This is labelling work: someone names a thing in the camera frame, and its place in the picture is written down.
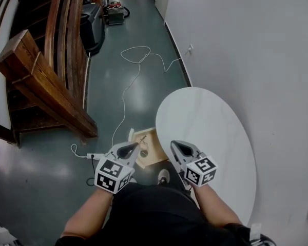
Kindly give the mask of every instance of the wall socket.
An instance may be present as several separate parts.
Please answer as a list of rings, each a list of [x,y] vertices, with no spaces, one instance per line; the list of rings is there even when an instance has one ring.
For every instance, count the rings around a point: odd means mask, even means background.
[[[190,54],[192,54],[192,52],[193,52],[193,50],[194,50],[193,45],[190,44],[187,50],[188,50],[188,52],[189,52]]]

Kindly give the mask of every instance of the black machine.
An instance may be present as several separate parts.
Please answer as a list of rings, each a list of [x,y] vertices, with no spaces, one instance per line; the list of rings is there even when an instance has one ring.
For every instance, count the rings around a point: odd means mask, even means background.
[[[87,54],[97,54],[105,39],[105,23],[97,3],[82,6],[80,36]]]
[[[110,2],[110,4],[104,8],[104,17],[106,23],[109,25],[119,25],[124,23],[124,19],[130,16],[128,8],[121,5],[119,1]]]

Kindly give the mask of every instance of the black shirt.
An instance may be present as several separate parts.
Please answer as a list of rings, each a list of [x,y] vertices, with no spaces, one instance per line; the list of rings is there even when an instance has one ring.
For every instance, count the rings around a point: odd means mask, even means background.
[[[129,184],[113,201],[109,221],[88,240],[63,237],[58,245],[251,245],[249,228],[208,223],[185,193],[162,186]]]

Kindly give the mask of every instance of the wrist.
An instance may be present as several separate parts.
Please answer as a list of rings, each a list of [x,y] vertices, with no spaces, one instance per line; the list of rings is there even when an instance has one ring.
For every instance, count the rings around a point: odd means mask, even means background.
[[[208,184],[201,187],[195,186],[193,184],[191,186],[193,187],[195,193],[202,193],[212,190],[212,188]]]
[[[113,198],[114,195],[113,193],[105,191],[104,189],[101,188],[97,188],[94,193],[105,198]]]

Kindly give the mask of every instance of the electrical outlet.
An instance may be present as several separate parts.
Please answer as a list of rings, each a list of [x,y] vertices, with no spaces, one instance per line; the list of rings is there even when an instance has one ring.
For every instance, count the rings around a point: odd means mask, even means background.
[[[93,158],[93,159],[101,159],[104,156],[103,153],[88,153],[87,158]]]
[[[193,50],[194,50],[194,47],[193,47],[192,44],[190,44],[189,47],[188,47],[189,53],[192,54]]]

